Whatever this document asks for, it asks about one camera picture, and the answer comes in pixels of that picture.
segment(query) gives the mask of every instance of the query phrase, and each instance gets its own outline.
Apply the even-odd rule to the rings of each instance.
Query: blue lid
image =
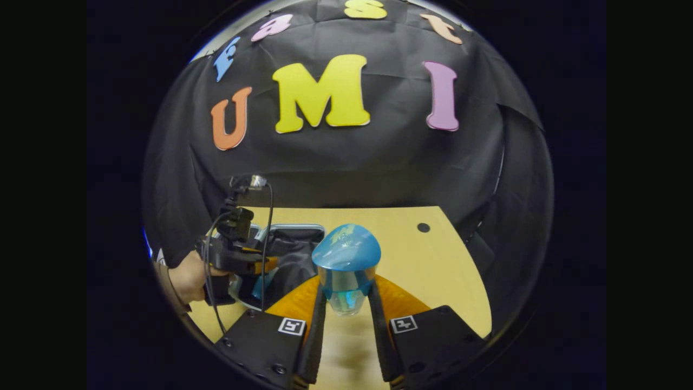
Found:
[[[313,251],[313,263],[334,271],[360,271],[380,261],[380,244],[368,229],[348,223],[332,230]]]

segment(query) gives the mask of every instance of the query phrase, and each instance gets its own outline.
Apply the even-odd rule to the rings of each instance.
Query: black cable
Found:
[[[265,311],[265,255],[267,255],[267,242],[270,240],[270,228],[272,227],[272,211],[274,210],[274,194],[272,193],[272,185],[267,182],[267,188],[270,189],[270,217],[267,218],[267,234],[265,235],[265,243],[262,245],[262,270],[260,280],[260,310]]]
[[[219,217],[217,217],[217,219],[214,220],[214,222],[212,223],[212,227],[207,232],[207,237],[205,238],[204,246],[202,247],[202,260],[204,261],[204,279],[207,281],[207,283],[205,283],[205,287],[207,288],[207,296],[209,296],[209,302],[212,304],[212,308],[214,308],[214,314],[216,314],[222,335],[226,334],[226,328],[224,328],[224,323],[221,322],[219,310],[217,309],[216,301],[214,300],[214,293],[212,291],[212,270],[211,264],[209,262],[209,240],[211,239],[214,228],[216,228],[217,224],[219,224],[219,221],[222,218],[228,217],[229,215],[231,215],[231,212],[219,214]]]

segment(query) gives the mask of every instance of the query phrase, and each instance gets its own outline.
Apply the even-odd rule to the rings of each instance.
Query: blue cup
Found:
[[[368,229],[349,223],[325,237],[313,251],[320,285],[338,316],[358,313],[376,277],[380,244]]]

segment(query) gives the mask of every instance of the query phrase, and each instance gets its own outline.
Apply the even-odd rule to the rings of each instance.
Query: table surface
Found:
[[[247,207],[253,222],[264,226],[268,209]],[[272,224],[316,223],[325,233],[345,223],[370,230],[382,257],[376,273],[404,288],[429,307],[449,305],[479,336],[491,332],[486,289],[464,243],[440,207],[371,209],[275,208]],[[429,232],[417,228],[430,226]],[[192,302],[190,317],[213,342],[221,336],[214,311],[204,301]],[[245,311],[240,303],[218,307],[226,328]],[[327,305],[322,358],[311,389],[389,389],[380,374],[368,300],[358,314],[338,317]]]

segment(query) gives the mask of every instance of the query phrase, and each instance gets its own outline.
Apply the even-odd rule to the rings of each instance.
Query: human hand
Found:
[[[223,276],[230,272],[211,267],[211,274]],[[183,305],[193,300],[204,300],[204,262],[197,251],[191,251],[177,267],[169,269],[168,277]]]

